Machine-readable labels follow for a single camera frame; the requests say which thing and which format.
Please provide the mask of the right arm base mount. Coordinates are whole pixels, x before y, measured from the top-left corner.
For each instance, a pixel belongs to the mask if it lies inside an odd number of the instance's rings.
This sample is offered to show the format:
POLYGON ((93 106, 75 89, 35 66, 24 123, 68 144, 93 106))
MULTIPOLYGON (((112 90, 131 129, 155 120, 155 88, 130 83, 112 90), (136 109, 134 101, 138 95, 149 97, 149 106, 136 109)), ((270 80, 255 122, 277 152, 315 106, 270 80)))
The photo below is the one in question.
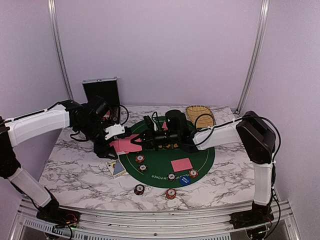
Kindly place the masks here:
POLYGON ((240 229, 272 222, 274 219, 272 213, 264 214, 259 211, 247 210, 232 213, 230 215, 229 223, 233 225, 234 229, 240 229))

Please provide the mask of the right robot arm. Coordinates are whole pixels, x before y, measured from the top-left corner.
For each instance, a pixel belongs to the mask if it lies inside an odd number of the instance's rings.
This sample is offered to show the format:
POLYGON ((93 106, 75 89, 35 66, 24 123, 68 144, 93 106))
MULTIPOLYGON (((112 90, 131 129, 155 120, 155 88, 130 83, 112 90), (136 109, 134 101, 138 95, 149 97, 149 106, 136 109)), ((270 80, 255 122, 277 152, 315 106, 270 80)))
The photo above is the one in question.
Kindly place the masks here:
POLYGON ((178 149, 188 154, 209 153, 214 148, 232 150, 239 147, 246 152, 254 168, 253 207, 247 219, 258 224, 270 212, 275 182, 274 158, 280 144, 277 129, 270 129, 272 124, 267 118, 248 111, 243 117, 233 119, 221 125, 195 127, 189 129, 186 116, 179 110, 170 110, 165 114, 168 129, 160 129, 158 120, 144 117, 147 129, 135 136, 131 143, 144 150, 159 150, 168 145, 177 145, 178 149))

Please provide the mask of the woven bamboo tray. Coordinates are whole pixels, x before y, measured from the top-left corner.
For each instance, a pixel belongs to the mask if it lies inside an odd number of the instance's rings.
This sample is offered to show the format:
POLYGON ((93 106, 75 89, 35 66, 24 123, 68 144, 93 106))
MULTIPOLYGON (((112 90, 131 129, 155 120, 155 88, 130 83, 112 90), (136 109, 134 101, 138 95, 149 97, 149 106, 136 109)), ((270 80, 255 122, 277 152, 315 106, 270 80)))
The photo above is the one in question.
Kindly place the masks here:
POLYGON ((185 108, 186 114, 196 128, 207 128, 216 125, 216 119, 207 106, 192 105, 185 108))

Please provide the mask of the blue small blind button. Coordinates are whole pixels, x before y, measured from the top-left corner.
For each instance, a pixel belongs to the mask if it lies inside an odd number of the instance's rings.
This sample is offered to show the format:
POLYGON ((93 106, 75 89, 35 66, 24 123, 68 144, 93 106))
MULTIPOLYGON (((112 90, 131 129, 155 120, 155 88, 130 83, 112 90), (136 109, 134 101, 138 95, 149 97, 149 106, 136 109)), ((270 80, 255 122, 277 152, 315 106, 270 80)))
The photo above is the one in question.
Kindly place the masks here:
POLYGON ((189 176, 181 176, 179 178, 179 183, 182 185, 182 186, 188 186, 191 184, 191 178, 189 176))

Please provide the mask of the green round poker mat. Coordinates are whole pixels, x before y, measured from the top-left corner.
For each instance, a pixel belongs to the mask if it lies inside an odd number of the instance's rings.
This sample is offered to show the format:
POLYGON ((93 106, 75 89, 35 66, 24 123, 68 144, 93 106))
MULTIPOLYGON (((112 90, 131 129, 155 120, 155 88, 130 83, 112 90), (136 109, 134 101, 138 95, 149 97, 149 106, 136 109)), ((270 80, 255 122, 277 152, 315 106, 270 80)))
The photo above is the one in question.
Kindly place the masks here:
POLYGON ((196 153, 187 153, 178 148, 160 148, 159 150, 143 149, 141 152, 131 152, 120 155, 119 160, 127 172, 137 181, 156 188, 176 189, 185 187, 180 184, 179 179, 189 176, 190 170, 174 172, 171 161, 189 158, 193 169, 198 171, 198 177, 191 178, 191 184, 196 183, 207 175, 215 160, 215 149, 209 148, 196 153), (145 157, 144 162, 135 161, 137 155, 145 157), (139 172, 139 165, 145 164, 148 167, 146 172, 139 172), (175 181, 169 181, 167 176, 170 173, 176 175, 175 181))

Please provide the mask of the front aluminium rail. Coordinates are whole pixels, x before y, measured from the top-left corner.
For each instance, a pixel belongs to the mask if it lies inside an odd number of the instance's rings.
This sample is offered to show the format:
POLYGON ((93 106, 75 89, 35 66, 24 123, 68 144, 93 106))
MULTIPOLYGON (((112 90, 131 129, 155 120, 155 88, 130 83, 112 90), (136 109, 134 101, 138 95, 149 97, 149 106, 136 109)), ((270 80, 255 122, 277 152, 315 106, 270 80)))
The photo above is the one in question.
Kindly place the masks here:
POLYGON ((80 213, 72 230, 36 218, 28 199, 20 203, 10 240, 251 240, 259 226, 234 229, 230 215, 251 208, 251 202, 189 210, 120 211, 75 208, 80 213))

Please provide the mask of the red poker chip stack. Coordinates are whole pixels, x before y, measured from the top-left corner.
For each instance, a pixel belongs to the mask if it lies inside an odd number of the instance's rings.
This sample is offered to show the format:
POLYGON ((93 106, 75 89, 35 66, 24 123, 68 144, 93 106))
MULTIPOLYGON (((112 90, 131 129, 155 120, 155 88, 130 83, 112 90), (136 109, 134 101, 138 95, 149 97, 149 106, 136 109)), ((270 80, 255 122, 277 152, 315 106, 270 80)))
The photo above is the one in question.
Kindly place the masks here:
POLYGON ((177 196, 177 191, 176 191, 175 189, 169 188, 169 189, 166 191, 166 197, 167 197, 167 199, 173 200, 176 196, 177 196))

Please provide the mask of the blue gold card box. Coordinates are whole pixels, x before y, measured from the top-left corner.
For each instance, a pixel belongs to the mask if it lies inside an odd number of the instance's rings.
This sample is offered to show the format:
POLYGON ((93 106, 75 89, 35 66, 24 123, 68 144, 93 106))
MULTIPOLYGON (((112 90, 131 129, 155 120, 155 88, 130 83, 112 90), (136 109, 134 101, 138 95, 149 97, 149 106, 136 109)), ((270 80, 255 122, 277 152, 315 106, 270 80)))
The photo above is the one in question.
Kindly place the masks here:
POLYGON ((108 161, 106 166, 113 178, 120 177, 127 173, 127 170, 119 160, 108 161))

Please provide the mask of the aluminium frame post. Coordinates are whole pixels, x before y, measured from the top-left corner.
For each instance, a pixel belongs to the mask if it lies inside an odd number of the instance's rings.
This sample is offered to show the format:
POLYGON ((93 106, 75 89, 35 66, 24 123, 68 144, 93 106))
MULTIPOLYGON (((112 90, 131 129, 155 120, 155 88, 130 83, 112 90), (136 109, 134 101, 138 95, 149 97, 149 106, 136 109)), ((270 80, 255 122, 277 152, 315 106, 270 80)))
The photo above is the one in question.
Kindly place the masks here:
POLYGON ((63 53, 63 46, 61 42, 61 36, 59 31, 59 23, 58 23, 58 16, 57 16, 57 8, 56 8, 56 1, 55 0, 48 0, 48 11, 49 17, 51 22, 52 34, 53 34, 53 41, 55 45, 55 51, 58 59, 58 64, 60 68, 60 72, 62 75, 63 85, 67 94, 67 97, 70 100, 74 100, 74 95, 67 71, 67 66, 64 58, 63 53))
POLYGON ((266 32, 266 25, 268 21, 268 13, 270 8, 270 0, 262 0, 261 1, 261 8, 259 14, 259 20, 257 25, 256 37, 253 45, 253 51, 251 55, 251 59, 249 62, 249 67, 247 70, 247 74, 244 81, 244 86, 242 88, 242 92, 240 95, 239 102, 236 107, 236 111, 241 113, 244 109, 247 97, 250 92, 250 87, 254 79, 254 74, 256 70, 256 65, 259 59, 259 55, 262 49, 263 40, 265 37, 266 32))

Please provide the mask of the aluminium poker chip case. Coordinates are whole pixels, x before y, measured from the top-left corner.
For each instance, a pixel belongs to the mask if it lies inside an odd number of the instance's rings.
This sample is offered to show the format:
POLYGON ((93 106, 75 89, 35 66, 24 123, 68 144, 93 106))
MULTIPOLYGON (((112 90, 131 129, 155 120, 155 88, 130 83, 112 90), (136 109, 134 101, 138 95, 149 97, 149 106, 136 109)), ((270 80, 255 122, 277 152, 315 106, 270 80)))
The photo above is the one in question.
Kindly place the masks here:
POLYGON ((82 86, 88 101, 94 96, 99 96, 108 103, 111 110, 109 110, 109 117, 107 119, 110 123, 112 123, 111 114, 113 107, 119 107, 119 112, 121 114, 118 78, 116 76, 83 80, 82 86))

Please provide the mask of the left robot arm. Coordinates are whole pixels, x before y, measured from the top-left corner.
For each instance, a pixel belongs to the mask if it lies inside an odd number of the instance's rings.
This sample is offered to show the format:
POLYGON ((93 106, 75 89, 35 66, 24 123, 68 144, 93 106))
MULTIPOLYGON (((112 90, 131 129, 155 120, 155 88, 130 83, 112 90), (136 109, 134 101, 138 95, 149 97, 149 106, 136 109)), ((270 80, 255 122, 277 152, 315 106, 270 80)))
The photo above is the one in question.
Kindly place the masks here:
POLYGON ((105 158, 112 138, 124 133, 123 125, 106 126, 103 117, 107 102, 95 96, 87 103, 64 100, 53 106, 22 116, 0 120, 0 177, 27 195, 53 223, 63 219, 58 200, 30 174, 18 160, 19 145, 73 129, 93 143, 97 156, 105 158))

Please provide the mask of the left aluminium frame post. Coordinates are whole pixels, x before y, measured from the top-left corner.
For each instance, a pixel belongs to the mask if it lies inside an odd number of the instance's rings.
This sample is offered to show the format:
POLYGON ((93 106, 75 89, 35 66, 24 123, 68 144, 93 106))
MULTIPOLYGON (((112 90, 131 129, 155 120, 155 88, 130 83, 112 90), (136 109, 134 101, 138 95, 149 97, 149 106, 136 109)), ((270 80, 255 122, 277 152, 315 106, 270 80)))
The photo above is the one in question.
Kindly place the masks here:
POLYGON ((51 22, 52 34, 53 34, 53 41, 55 45, 55 51, 58 59, 58 64, 60 68, 60 72, 62 75, 63 85, 67 94, 67 97, 70 100, 74 100, 74 95, 67 71, 67 66, 64 58, 63 53, 63 46, 61 42, 61 36, 59 31, 59 23, 58 23, 58 16, 57 16, 57 8, 56 8, 56 1, 55 0, 48 0, 48 11, 49 17, 51 22))

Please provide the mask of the dark poker chip stack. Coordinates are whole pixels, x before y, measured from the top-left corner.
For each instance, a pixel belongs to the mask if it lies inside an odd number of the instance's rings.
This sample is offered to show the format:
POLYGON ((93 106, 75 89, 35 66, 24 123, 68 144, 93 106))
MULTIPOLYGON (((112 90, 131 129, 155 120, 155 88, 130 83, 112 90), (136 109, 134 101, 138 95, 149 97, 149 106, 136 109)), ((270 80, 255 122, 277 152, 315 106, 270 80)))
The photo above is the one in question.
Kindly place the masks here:
POLYGON ((142 195, 145 191, 145 187, 142 184, 137 184, 134 188, 134 193, 138 196, 142 195))

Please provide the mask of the right aluminium frame post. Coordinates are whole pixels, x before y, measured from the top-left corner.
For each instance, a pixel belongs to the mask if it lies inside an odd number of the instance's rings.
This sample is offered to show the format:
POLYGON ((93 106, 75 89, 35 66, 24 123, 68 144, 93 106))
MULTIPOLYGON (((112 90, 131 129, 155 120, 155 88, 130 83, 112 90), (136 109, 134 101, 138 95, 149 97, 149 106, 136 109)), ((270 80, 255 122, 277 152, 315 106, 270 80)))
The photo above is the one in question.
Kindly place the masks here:
POLYGON ((259 55, 262 49, 263 40, 265 37, 266 32, 266 25, 268 21, 268 13, 270 8, 270 0, 262 0, 261 1, 261 8, 259 14, 259 20, 257 25, 256 37, 253 45, 253 51, 251 55, 251 59, 249 62, 249 67, 247 70, 247 74, 244 81, 244 86, 242 88, 242 92, 240 95, 239 102, 236 107, 236 111, 241 113, 244 109, 247 97, 250 92, 250 87, 254 79, 254 74, 256 70, 256 65, 259 59, 259 55))

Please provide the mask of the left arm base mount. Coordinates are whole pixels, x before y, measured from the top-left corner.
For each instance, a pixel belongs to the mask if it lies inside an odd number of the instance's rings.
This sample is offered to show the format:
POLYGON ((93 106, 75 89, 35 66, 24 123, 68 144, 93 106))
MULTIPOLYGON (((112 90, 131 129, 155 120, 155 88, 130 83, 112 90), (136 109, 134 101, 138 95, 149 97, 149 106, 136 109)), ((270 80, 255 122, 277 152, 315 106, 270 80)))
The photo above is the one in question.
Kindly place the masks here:
POLYGON ((81 214, 78 211, 58 209, 57 212, 48 213, 45 211, 38 211, 36 217, 40 220, 54 223, 58 228, 76 227, 79 223, 81 214))

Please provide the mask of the right chip row in case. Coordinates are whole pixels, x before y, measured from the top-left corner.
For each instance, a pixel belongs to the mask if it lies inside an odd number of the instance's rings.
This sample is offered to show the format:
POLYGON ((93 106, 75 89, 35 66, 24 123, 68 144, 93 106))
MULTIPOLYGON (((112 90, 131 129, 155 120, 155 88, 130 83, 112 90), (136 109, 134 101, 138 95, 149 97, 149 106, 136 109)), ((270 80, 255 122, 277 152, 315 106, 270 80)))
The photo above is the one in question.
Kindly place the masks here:
POLYGON ((120 123, 120 108, 118 106, 115 106, 112 108, 112 113, 110 116, 110 120, 113 124, 119 124, 120 123))

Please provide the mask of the pink playing card deck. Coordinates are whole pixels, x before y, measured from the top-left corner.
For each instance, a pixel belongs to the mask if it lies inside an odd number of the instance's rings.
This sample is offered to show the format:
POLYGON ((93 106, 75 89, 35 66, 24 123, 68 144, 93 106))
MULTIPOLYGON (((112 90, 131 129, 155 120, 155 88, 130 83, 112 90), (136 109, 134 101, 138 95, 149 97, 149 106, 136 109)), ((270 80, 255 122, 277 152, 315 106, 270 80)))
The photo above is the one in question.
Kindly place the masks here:
POLYGON ((119 141, 118 141, 118 140, 112 141, 112 142, 110 143, 110 146, 114 148, 115 152, 116 152, 118 155, 125 155, 125 154, 128 153, 128 152, 120 149, 120 144, 119 144, 119 141))

